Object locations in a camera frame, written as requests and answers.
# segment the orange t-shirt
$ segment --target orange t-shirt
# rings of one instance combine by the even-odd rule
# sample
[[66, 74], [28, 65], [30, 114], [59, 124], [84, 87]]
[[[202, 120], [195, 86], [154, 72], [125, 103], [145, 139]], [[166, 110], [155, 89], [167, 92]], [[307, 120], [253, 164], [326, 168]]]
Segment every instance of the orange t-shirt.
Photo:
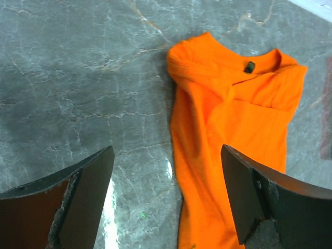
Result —
[[[255, 68], [246, 73], [250, 61]], [[171, 133], [184, 196], [178, 248], [244, 248], [227, 196], [222, 145], [284, 173], [287, 124], [307, 68], [278, 49], [240, 56], [209, 33], [175, 45], [167, 62], [177, 83]]]

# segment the orange cloth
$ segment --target orange cloth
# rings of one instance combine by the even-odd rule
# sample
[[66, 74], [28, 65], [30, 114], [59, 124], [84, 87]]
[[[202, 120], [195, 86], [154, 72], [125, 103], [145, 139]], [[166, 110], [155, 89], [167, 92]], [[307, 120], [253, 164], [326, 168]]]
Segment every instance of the orange cloth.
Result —
[[[256, 63], [251, 74], [243, 71], [249, 61]], [[171, 133], [184, 196], [178, 248], [244, 248], [228, 201], [222, 145], [284, 173], [287, 124], [307, 68], [278, 49], [240, 56], [209, 33], [175, 45], [167, 62], [177, 83]]]

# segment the marble floor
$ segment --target marble floor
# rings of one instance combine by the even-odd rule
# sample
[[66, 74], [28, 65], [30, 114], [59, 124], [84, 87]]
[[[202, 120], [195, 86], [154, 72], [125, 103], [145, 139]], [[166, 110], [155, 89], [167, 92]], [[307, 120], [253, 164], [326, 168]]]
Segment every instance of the marble floor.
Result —
[[0, 192], [112, 144], [95, 249], [175, 249], [181, 192], [165, 58], [205, 31], [309, 67], [287, 173], [332, 189], [332, 24], [286, 0], [0, 0]]

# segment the gray marble surface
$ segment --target gray marble surface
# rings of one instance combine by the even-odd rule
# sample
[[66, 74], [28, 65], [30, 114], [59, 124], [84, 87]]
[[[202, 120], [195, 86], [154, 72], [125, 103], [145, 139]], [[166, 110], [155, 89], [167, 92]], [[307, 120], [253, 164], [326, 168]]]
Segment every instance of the gray marble surface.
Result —
[[332, 96], [323, 94], [327, 21], [286, 0], [0, 0], [0, 8], [0, 192], [112, 144], [96, 249], [176, 248], [175, 88], [165, 58], [205, 31], [244, 56], [279, 47], [309, 67], [287, 172], [332, 188], [332, 158], [321, 155], [323, 102]]

